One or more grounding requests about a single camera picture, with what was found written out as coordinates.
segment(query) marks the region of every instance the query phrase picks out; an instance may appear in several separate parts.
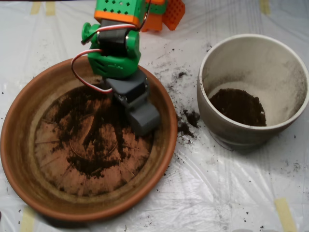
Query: pot rim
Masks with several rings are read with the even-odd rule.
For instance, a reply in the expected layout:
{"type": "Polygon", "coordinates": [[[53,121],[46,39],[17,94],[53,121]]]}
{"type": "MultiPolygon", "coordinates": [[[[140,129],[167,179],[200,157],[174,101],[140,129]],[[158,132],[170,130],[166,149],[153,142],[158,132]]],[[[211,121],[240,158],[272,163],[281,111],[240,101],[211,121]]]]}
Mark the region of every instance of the pot rim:
{"type": "MultiPolygon", "coordinates": [[[[80,60],[86,60],[87,57],[81,57],[80,60]]],[[[165,88],[163,87],[163,85],[159,82],[158,79],[156,79],[156,77],[154,77],[149,71],[145,70],[144,68],[140,67],[146,74],[148,78],[152,78],[154,81],[154,84],[157,86],[157,88],[160,90],[160,92],[163,95],[163,98],[165,99],[167,106],[168,106],[168,114],[169,114],[169,120],[170,120],[170,126],[169,126],[169,130],[170,130],[170,141],[169,141],[169,145],[167,147],[167,151],[165,153],[165,156],[162,160],[161,165],[159,166],[157,172],[152,176],[152,178],[146,183],[146,185],[144,185],[139,192],[137,192],[135,195],[133,195],[131,198],[127,199],[126,201],[124,201],[121,204],[118,204],[116,206],[113,206],[109,209],[106,210],[102,210],[99,212],[94,212],[94,213],[88,213],[88,214],[80,214],[80,215],[75,215],[75,214],[66,214],[66,213],[61,213],[61,212],[57,212],[55,210],[49,209],[46,206],[44,206],[41,203],[36,202],[34,199],[30,198],[28,196],[28,194],[23,191],[19,185],[18,182],[15,180],[14,176],[13,176],[13,171],[9,169],[8,166],[8,160],[7,160],[7,155],[5,154],[5,147],[6,144],[9,142],[7,141],[7,134],[9,133],[9,128],[8,128],[8,124],[11,118],[11,115],[13,114],[13,112],[16,109],[16,106],[18,105],[17,103],[25,97],[25,95],[27,94],[29,88],[34,85],[41,77],[45,76],[46,74],[49,73],[49,71],[51,69],[57,69],[59,67],[63,67],[63,66],[70,66],[71,63],[71,59],[68,59],[66,61],[60,62],[50,68],[48,68],[47,70],[43,71],[42,73],[40,73],[39,75],[37,75],[34,79],[32,79],[22,90],[21,92],[17,95],[17,97],[15,98],[14,102],[12,103],[7,116],[4,120],[3,123],[3,127],[2,127],[2,131],[1,131],[1,142],[0,142],[0,157],[1,157],[1,161],[2,161],[2,166],[4,169],[4,173],[9,181],[9,183],[11,184],[12,188],[14,189],[14,191],[17,193],[17,195],[25,202],[27,203],[29,206],[31,206],[33,209],[35,209],[36,211],[49,216],[51,218],[56,218],[56,219],[60,219],[60,220],[66,220],[66,221],[78,221],[78,222],[86,222],[86,221],[93,221],[93,220],[97,220],[97,219],[103,219],[103,218],[108,218],[108,217],[112,217],[115,215],[118,215],[126,210],[128,210],[129,208],[133,207],[135,204],[137,204],[142,198],[144,198],[149,192],[150,190],[153,189],[153,187],[159,182],[159,180],[161,179],[161,177],[163,176],[164,172],[166,171],[166,169],[168,168],[168,165],[170,163],[170,160],[173,156],[174,153],[174,149],[176,146],[176,140],[177,140],[177,121],[176,121],[176,112],[175,112],[175,108],[174,105],[169,97],[169,94],[167,93],[167,91],[165,90],[165,88]]]]}
{"type": "Polygon", "coordinates": [[[287,46],[286,44],[276,40],[276,39],[273,39],[271,37],[268,37],[268,36],[265,36],[265,35],[259,35],[259,34],[239,34],[239,35],[234,35],[234,36],[230,36],[222,41],[220,41],[219,43],[217,43],[214,47],[211,48],[211,50],[206,54],[206,56],[204,57],[203,61],[202,61],[202,64],[200,66],[200,69],[199,69],[199,73],[198,73],[198,84],[200,85],[201,87],[201,90],[202,90],[202,94],[203,94],[203,97],[204,99],[206,100],[207,104],[212,108],[212,110],[218,115],[220,116],[221,118],[223,118],[225,121],[229,122],[229,123],[232,123],[236,126],[239,126],[241,128],[244,128],[244,129],[250,129],[250,130],[256,130],[256,131],[268,131],[268,130],[273,130],[273,129],[278,129],[278,128],[281,128],[281,127],[284,127],[286,125],[289,125],[290,123],[292,123],[293,121],[295,121],[302,113],[303,111],[305,110],[307,104],[308,104],[308,101],[309,101],[309,72],[308,72],[308,69],[306,68],[305,66],[305,63],[302,61],[302,59],[299,57],[299,55],[293,50],[291,49],[289,46],[287,46]],[[264,39],[264,40],[268,40],[268,41],[271,41],[271,42],[274,42],[278,45],[280,45],[282,48],[286,49],[287,51],[289,51],[296,59],[297,61],[299,62],[299,64],[301,65],[304,73],[305,73],[305,77],[306,77],[306,81],[307,81],[307,92],[306,92],[306,97],[305,97],[305,100],[302,104],[302,106],[299,108],[299,110],[291,117],[289,118],[288,120],[282,122],[282,123],[279,123],[279,124],[276,124],[276,125],[273,125],[273,126],[265,126],[265,127],[258,127],[258,126],[249,126],[249,125],[245,125],[245,124],[242,124],[242,123],[239,123],[239,122],[236,122],[236,121],[233,121],[231,120],[230,118],[226,117],[225,115],[223,115],[222,113],[220,113],[220,111],[218,111],[213,105],[212,103],[210,102],[210,100],[208,99],[207,95],[206,95],[206,92],[205,92],[205,89],[204,89],[204,85],[203,85],[203,80],[202,80],[202,73],[203,73],[203,69],[204,69],[204,66],[205,66],[205,63],[208,59],[208,57],[211,55],[212,52],[214,52],[214,50],[216,48],[218,48],[219,46],[229,42],[229,41],[232,41],[232,40],[236,40],[236,39],[240,39],[240,38],[260,38],[260,39],[264,39]]]}

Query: red wire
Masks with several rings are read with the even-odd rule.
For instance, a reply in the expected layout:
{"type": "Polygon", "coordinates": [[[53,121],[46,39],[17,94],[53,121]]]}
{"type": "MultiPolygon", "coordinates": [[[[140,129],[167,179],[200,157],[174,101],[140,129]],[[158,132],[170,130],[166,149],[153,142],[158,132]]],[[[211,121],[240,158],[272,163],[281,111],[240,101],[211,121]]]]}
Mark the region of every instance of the red wire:
{"type": "Polygon", "coordinates": [[[86,55],[86,54],[89,54],[89,53],[93,53],[93,52],[100,52],[100,53],[101,53],[102,50],[101,50],[101,49],[89,49],[89,50],[85,50],[85,51],[79,53],[76,57],[74,57],[74,58],[72,59],[72,62],[71,62],[71,69],[72,69],[72,72],[74,73],[75,77],[76,77],[77,79],[79,79],[85,86],[88,86],[88,87],[90,87],[90,88],[92,88],[92,89],[94,89],[94,90],[96,90],[96,91],[101,92],[101,93],[110,93],[110,92],[112,92],[112,88],[110,88],[110,89],[101,89],[101,88],[99,88],[99,87],[97,87],[97,86],[94,86],[94,85],[92,85],[92,84],[86,82],[83,78],[81,78],[81,77],[77,74],[77,72],[76,72],[76,71],[74,70],[74,68],[73,68],[74,62],[75,62],[79,57],[81,57],[81,56],[83,56],[83,55],[86,55]]]}

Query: white ceramic pot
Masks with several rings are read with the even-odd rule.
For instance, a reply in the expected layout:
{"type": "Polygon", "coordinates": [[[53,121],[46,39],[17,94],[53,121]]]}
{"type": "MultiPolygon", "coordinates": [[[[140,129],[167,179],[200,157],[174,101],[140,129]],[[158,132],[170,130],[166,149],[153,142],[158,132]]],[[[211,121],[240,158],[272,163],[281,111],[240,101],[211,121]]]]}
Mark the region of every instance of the white ceramic pot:
{"type": "Polygon", "coordinates": [[[200,115],[215,137],[233,147],[258,145],[283,131],[304,111],[309,73],[287,45],[263,35],[229,37],[205,56],[197,80],[200,115]],[[236,88],[260,99],[266,127],[235,122],[210,102],[220,89],[236,88]]]}

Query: dirt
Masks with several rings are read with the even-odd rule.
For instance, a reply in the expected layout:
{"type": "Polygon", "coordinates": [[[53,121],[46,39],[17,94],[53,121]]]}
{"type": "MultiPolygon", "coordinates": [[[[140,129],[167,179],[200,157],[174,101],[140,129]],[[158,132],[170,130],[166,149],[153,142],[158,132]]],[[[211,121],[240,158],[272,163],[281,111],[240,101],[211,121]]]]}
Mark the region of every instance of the dirt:
{"type": "Polygon", "coordinates": [[[182,132],[184,135],[190,135],[191,137],[195,137],[194,134],[190,131],[189,126],[185,122],[181,122],[178,125],[178,132],[182,132]]]}
{"type": "Polygon", "coordinates": [[[194,110],[191,113],[188,113],[188,110],[183,110],[184,115],[186,116],[188,122],[194,126],[195,128],[198,128],[197,122],[199,121],[199,114],[196,113],[194,110]]]}
{"type": "Polygon", "coordinates": [[[259,98],[244,90],[220,89],[210,101],[220,113],[231,120],[249,126],[266,126],[265,112],[259,98]]]}
{"type": "MultiPolygon", "coordinates": [[[[124,107],[116,99],[110,100],[107,95],[79,87],[60,98],[53,107],[56,113],[52,121],[56,123],[56,130],[52,131],[57,133],[59,143],[52,152],[71,146],[72,153],[67,161],[82,174],[104,177],[104,169],[119,166],[134,152],[134,149],[124,152],[124,136],[134,132],[124,107]],[[112,155],[115,149],[118,155],[112,155]]],[[[141,139],[151,144],[150,152],[153,134],[141,139]]]]}
{"type": "Polygon", "coordinates": [[[180,73],[178,74],[178,78],[182,78],[182,76],[184,76],[184,75],[187,75],[187,73],[186,73],[186,72],[180,72],[180,73]]]}

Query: white plastic sheet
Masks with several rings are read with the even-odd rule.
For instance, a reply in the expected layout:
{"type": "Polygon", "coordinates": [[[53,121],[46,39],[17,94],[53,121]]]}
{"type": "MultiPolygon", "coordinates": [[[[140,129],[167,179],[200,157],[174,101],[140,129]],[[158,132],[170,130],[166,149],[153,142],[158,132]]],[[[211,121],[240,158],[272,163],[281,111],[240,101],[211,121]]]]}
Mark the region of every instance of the white plastic sheet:
{"type": "MultiPolygon", "coordinates": [[[[184,2],[186,14],[175,31],[164,27],[162,32],[142,33],[140,40],[140,64],[167,88],[179,115],[183,109],[198,112],[199,66],[207,50],[228,36],[274,37],[309,66],[309,1],[270,0],[268,15],[261,13],[259,0],[184,2]],[[180,72],[186,74],[177,78],[180,72]]],[[[34,76],[85,49],[80,44],[83,23],[95,23],[95,1],[56,2],[55,16],[46,16],[45,3],[30,15],[32,4],[0,2],[1,125],[14,98],[34,76]]],[[[220,147],[199,121],[200,128],[190,127],[197,138],[178,138],[166,176],[134,208],[75,228],[36,214],[33,231],[280,232],[274,206],[280,197],[287,199],[298,231],[309,230],[308,116],[307,108],[286,131],[245,154],[220,147]]],[[[25,229],[25,206],[0,166],[0,232],[25,229]]]]}

